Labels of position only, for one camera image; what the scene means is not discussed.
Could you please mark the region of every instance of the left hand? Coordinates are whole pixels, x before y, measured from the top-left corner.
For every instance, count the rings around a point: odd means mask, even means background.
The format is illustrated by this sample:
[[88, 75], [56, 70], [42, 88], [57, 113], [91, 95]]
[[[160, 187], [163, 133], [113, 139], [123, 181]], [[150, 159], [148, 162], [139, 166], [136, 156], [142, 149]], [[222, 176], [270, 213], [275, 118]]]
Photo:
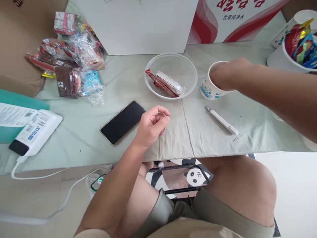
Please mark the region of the left hand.
[[150, 147], [159, 135], [163, 135], [170, 116], [169, 111], [159, 105], [143, 113], [134, 141], [142, 147]]

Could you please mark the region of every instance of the smartphone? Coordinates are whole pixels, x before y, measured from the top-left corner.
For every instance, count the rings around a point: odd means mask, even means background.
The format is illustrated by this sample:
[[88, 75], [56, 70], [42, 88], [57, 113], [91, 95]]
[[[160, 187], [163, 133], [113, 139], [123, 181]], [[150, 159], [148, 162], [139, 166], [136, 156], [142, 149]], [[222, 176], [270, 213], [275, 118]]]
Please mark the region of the smartphone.
[[136, 101], [132, 101], [114, 118], [112, 118], [100, 132], [112, 144], [117, 144], [135, 125], [137, 125], [142, 114], [145, 112]]

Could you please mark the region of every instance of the pen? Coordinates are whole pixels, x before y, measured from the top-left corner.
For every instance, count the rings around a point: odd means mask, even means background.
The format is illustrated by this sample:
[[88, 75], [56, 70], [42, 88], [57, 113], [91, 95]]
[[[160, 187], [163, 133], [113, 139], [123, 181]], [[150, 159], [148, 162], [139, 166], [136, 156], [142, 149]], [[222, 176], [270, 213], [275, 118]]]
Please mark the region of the pen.
[[219, 121], [228, 131], [230, 131], [232, 134], [236, 134], [239, 135], [239, 132], [237, 131], [237, 129], [230, 125], [229, 123], [227, 123], [218, 113], [216, 113], [213, 109], [205, 106], [205, 108], [207, 109], [207, 111], [209, 111], [209, 113], [211, 115], [213, 115], [217, 121]]

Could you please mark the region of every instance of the hand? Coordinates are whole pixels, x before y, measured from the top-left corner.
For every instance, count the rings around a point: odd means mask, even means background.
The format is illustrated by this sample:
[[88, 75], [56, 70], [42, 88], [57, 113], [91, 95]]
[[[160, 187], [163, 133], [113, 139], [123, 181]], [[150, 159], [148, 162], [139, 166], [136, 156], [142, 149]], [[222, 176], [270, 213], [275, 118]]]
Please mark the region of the hand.
[[253, 64], [245, 58], [238, 58], [216, 66], [210, 73], [211, 81], [222, 90], [233, 91], [235, 90], [234, 80], [238, 79], [242, 73], [247, 73], [251, 70]]
[[150, 147], [159, 135], [163, 135], [170, 116], [169, 111], [159, 105], [143, 113], [134, 142], [145, 148]]

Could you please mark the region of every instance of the table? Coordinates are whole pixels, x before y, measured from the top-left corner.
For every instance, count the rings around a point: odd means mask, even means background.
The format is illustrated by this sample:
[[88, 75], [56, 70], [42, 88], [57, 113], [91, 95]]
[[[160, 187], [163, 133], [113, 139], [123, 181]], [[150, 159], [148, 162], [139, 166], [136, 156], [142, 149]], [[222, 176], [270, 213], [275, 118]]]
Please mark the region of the table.
[[[219, 60], [245, 57], [265, 64], [273, 52], [272, 36], [285, 24], [281, 13], [249, 42], [187, 45], [183, 54], [198, 72], [194, 91], [184, 99], [161, 101], [146, 86], [144, 70], [154, 55], [106, 56], [106, 69], [99, 76], [105, 85], [105, 106], [92, 106], [85, 99], [58, 97], [56, 81], [47, 79], [38, 99], [48, 102], [62, 123], [40, 152], [20, 165], [20, 171], [112, 164], [118, 162], [132, 142], [137, 127], [117, 146], [111, 145], [99, 129], [132, 100], [146, 110], [162, 105], [171, 112], [171, 121], [145, 154], [145, 161], [239, 155], [271, 151], [310, 151], [299, 134], [272, 117], [259, 103], [234, 92], [217, 100], [204, 99], [199, 85], [210, 65]], [[231, 135], [204, 108], [218, 112], [240, 135]], [[0, 174], [11, 172], [17, 156], [1, 145]]]

